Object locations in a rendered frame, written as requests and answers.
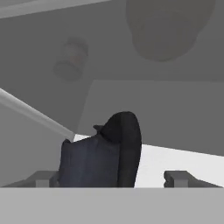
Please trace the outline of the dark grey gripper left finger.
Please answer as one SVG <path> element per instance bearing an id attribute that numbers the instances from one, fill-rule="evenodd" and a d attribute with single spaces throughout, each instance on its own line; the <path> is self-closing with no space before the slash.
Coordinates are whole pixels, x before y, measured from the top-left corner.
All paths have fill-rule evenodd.
<path id="1" fill-rule="evenodd" d="M 59 174 L 56 171 L 35 171 L 30 177 L 6 185 L 6 187 L 58 187 Z"/>

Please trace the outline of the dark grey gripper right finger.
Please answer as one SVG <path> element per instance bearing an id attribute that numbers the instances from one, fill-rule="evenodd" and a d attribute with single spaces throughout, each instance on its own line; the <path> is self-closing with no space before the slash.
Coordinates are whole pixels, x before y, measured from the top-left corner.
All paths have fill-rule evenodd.
<path id="1" fill-rule="evenodd" d="M 195 178 L 188 171 L 165 171 L 164 187 L 220 188 L 219 185 Z"/>

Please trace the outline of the dark blue-black pitcher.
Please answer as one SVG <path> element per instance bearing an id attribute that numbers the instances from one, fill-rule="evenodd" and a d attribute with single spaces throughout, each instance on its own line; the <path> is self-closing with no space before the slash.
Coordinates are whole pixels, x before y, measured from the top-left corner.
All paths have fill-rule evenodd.
<path id="1" fill-rule="evenodd" d="M 142 150 L 136 115 L 118 112 L 94 128 L 93 136 L 76 142 L 63 141 L 59 186 L 134 187 Z"/>

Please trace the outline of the small jam jar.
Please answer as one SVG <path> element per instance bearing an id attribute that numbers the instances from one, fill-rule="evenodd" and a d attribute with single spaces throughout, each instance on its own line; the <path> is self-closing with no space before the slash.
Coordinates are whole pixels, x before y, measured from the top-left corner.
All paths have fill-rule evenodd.
<path id="1" fill-rule="evenodd" d="M 77 81 L 83 75 L 87 61 L 88 42 L 82 37 L 69 37 L 52 70 L 63 81 Z"/>

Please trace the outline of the grey round jug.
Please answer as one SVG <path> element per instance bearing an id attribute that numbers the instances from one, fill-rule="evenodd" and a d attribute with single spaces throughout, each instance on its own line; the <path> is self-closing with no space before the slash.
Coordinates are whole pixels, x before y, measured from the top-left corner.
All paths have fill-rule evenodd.
<path id="1" fill-rule="evenodd" d="M 126 0 L 133 46 L 146 60 L 175 60 L 188 53 L 207 25 L 216 0 Z"/>

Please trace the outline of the grey wall shelf board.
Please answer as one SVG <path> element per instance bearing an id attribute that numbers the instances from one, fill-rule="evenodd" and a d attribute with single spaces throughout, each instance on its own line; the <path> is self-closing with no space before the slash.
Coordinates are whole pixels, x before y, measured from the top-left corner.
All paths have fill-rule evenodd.
<path id="1" fill-rule="evenodd" d="M 126 23 L 125 0 L 17 14 L 0 10 L 0 83 L 10 78 L 51 81 L 60 48 L 71 37 L 89 46 L 85 75 L 94 80 L 224 82 L 224 0 L 185 55 L 153 62 L 134 50 Z"/>

